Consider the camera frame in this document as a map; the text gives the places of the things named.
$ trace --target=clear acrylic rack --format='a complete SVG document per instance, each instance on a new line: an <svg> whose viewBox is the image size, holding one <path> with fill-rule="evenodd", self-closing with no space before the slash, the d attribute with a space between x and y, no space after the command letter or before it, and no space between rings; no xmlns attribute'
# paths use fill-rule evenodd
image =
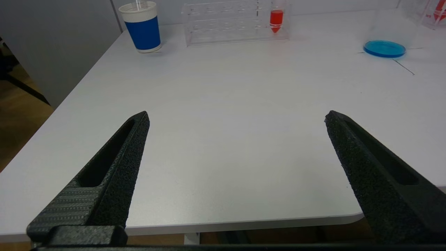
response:
<svg viewBox="0 0 446 251"><path fill-rule="evenodd" d="M283 23L274 33L272 11L277 0L240 0L185 4L182 11L187 46L289 39L290 0L280 0Z"/></svg>

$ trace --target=gray wall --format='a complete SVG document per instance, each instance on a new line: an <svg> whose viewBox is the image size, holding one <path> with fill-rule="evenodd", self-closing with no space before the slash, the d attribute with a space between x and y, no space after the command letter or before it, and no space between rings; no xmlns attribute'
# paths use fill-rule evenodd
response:
<svg viewBox="0 0 446 251"><path fill-rule="evenodd" d="M110 0L0 0L0 36L54 108L119 35Z"/></svg>
<svg viewBox="0 0 446 251"><path fill-rule="evenodd" d="M116 10L132 0L112 0ZM180 24L181 9L184 3L223 2L233 0L153 0L158 4L158 20L160 25ZM384 8L396 8L399 0L291 0L293 14L315 14L329 12L359 11L376 8L376 3L384 2ZM127 29L119 15L122 29Z"/></svg>

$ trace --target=blue paper cup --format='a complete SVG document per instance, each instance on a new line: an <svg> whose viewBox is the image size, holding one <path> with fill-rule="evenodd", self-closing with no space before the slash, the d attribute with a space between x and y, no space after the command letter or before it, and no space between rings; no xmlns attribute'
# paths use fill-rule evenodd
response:
<svg viewBox="0 0 446 251"><path fill-rule="evenodd" d="M119 8L119 12L139 53L161 48L156 3L146 1L126 4Z"/></svg>

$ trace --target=floor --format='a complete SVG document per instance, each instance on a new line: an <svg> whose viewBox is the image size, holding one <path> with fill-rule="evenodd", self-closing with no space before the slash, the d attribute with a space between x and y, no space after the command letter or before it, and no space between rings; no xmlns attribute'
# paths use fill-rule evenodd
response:
<svg viewBox="0 0 446 251"><path fill-rule="evenodd" d="M19 65L11 75L37 89ZM34 135L53 109L6 81L0 81L0 172ZM313 226L271 230L243 231L250 243L333 243L373 242L374 237L365 219L348 225ZM222 243L222 233L202 233L202 244ZM181 245L182 234L131 236L132 245ZM29 242L0 243L1 251L27 251Z"/></svg>

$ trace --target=chair leg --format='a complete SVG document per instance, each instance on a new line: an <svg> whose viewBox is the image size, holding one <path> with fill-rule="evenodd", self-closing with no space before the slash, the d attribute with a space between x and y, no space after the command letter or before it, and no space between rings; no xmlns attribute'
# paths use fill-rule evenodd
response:
<svg viewBox="0 0 446 251"><path fill-rule="evenodd" d="M38 98L40 101L44 102L45 104L50 105L48 103L48 101L46 100L46 98L42 94L40 94L38 91L32 89L28 85L24 84L20 80L14 78L13 76L11 76L9 74L4 74L2 79L6 80L6 81L9 81L10 83L12 83L13 85L17 86L18 88L20 88L20 89L24 90L25 92L33 95L35 98Z"/></svg>

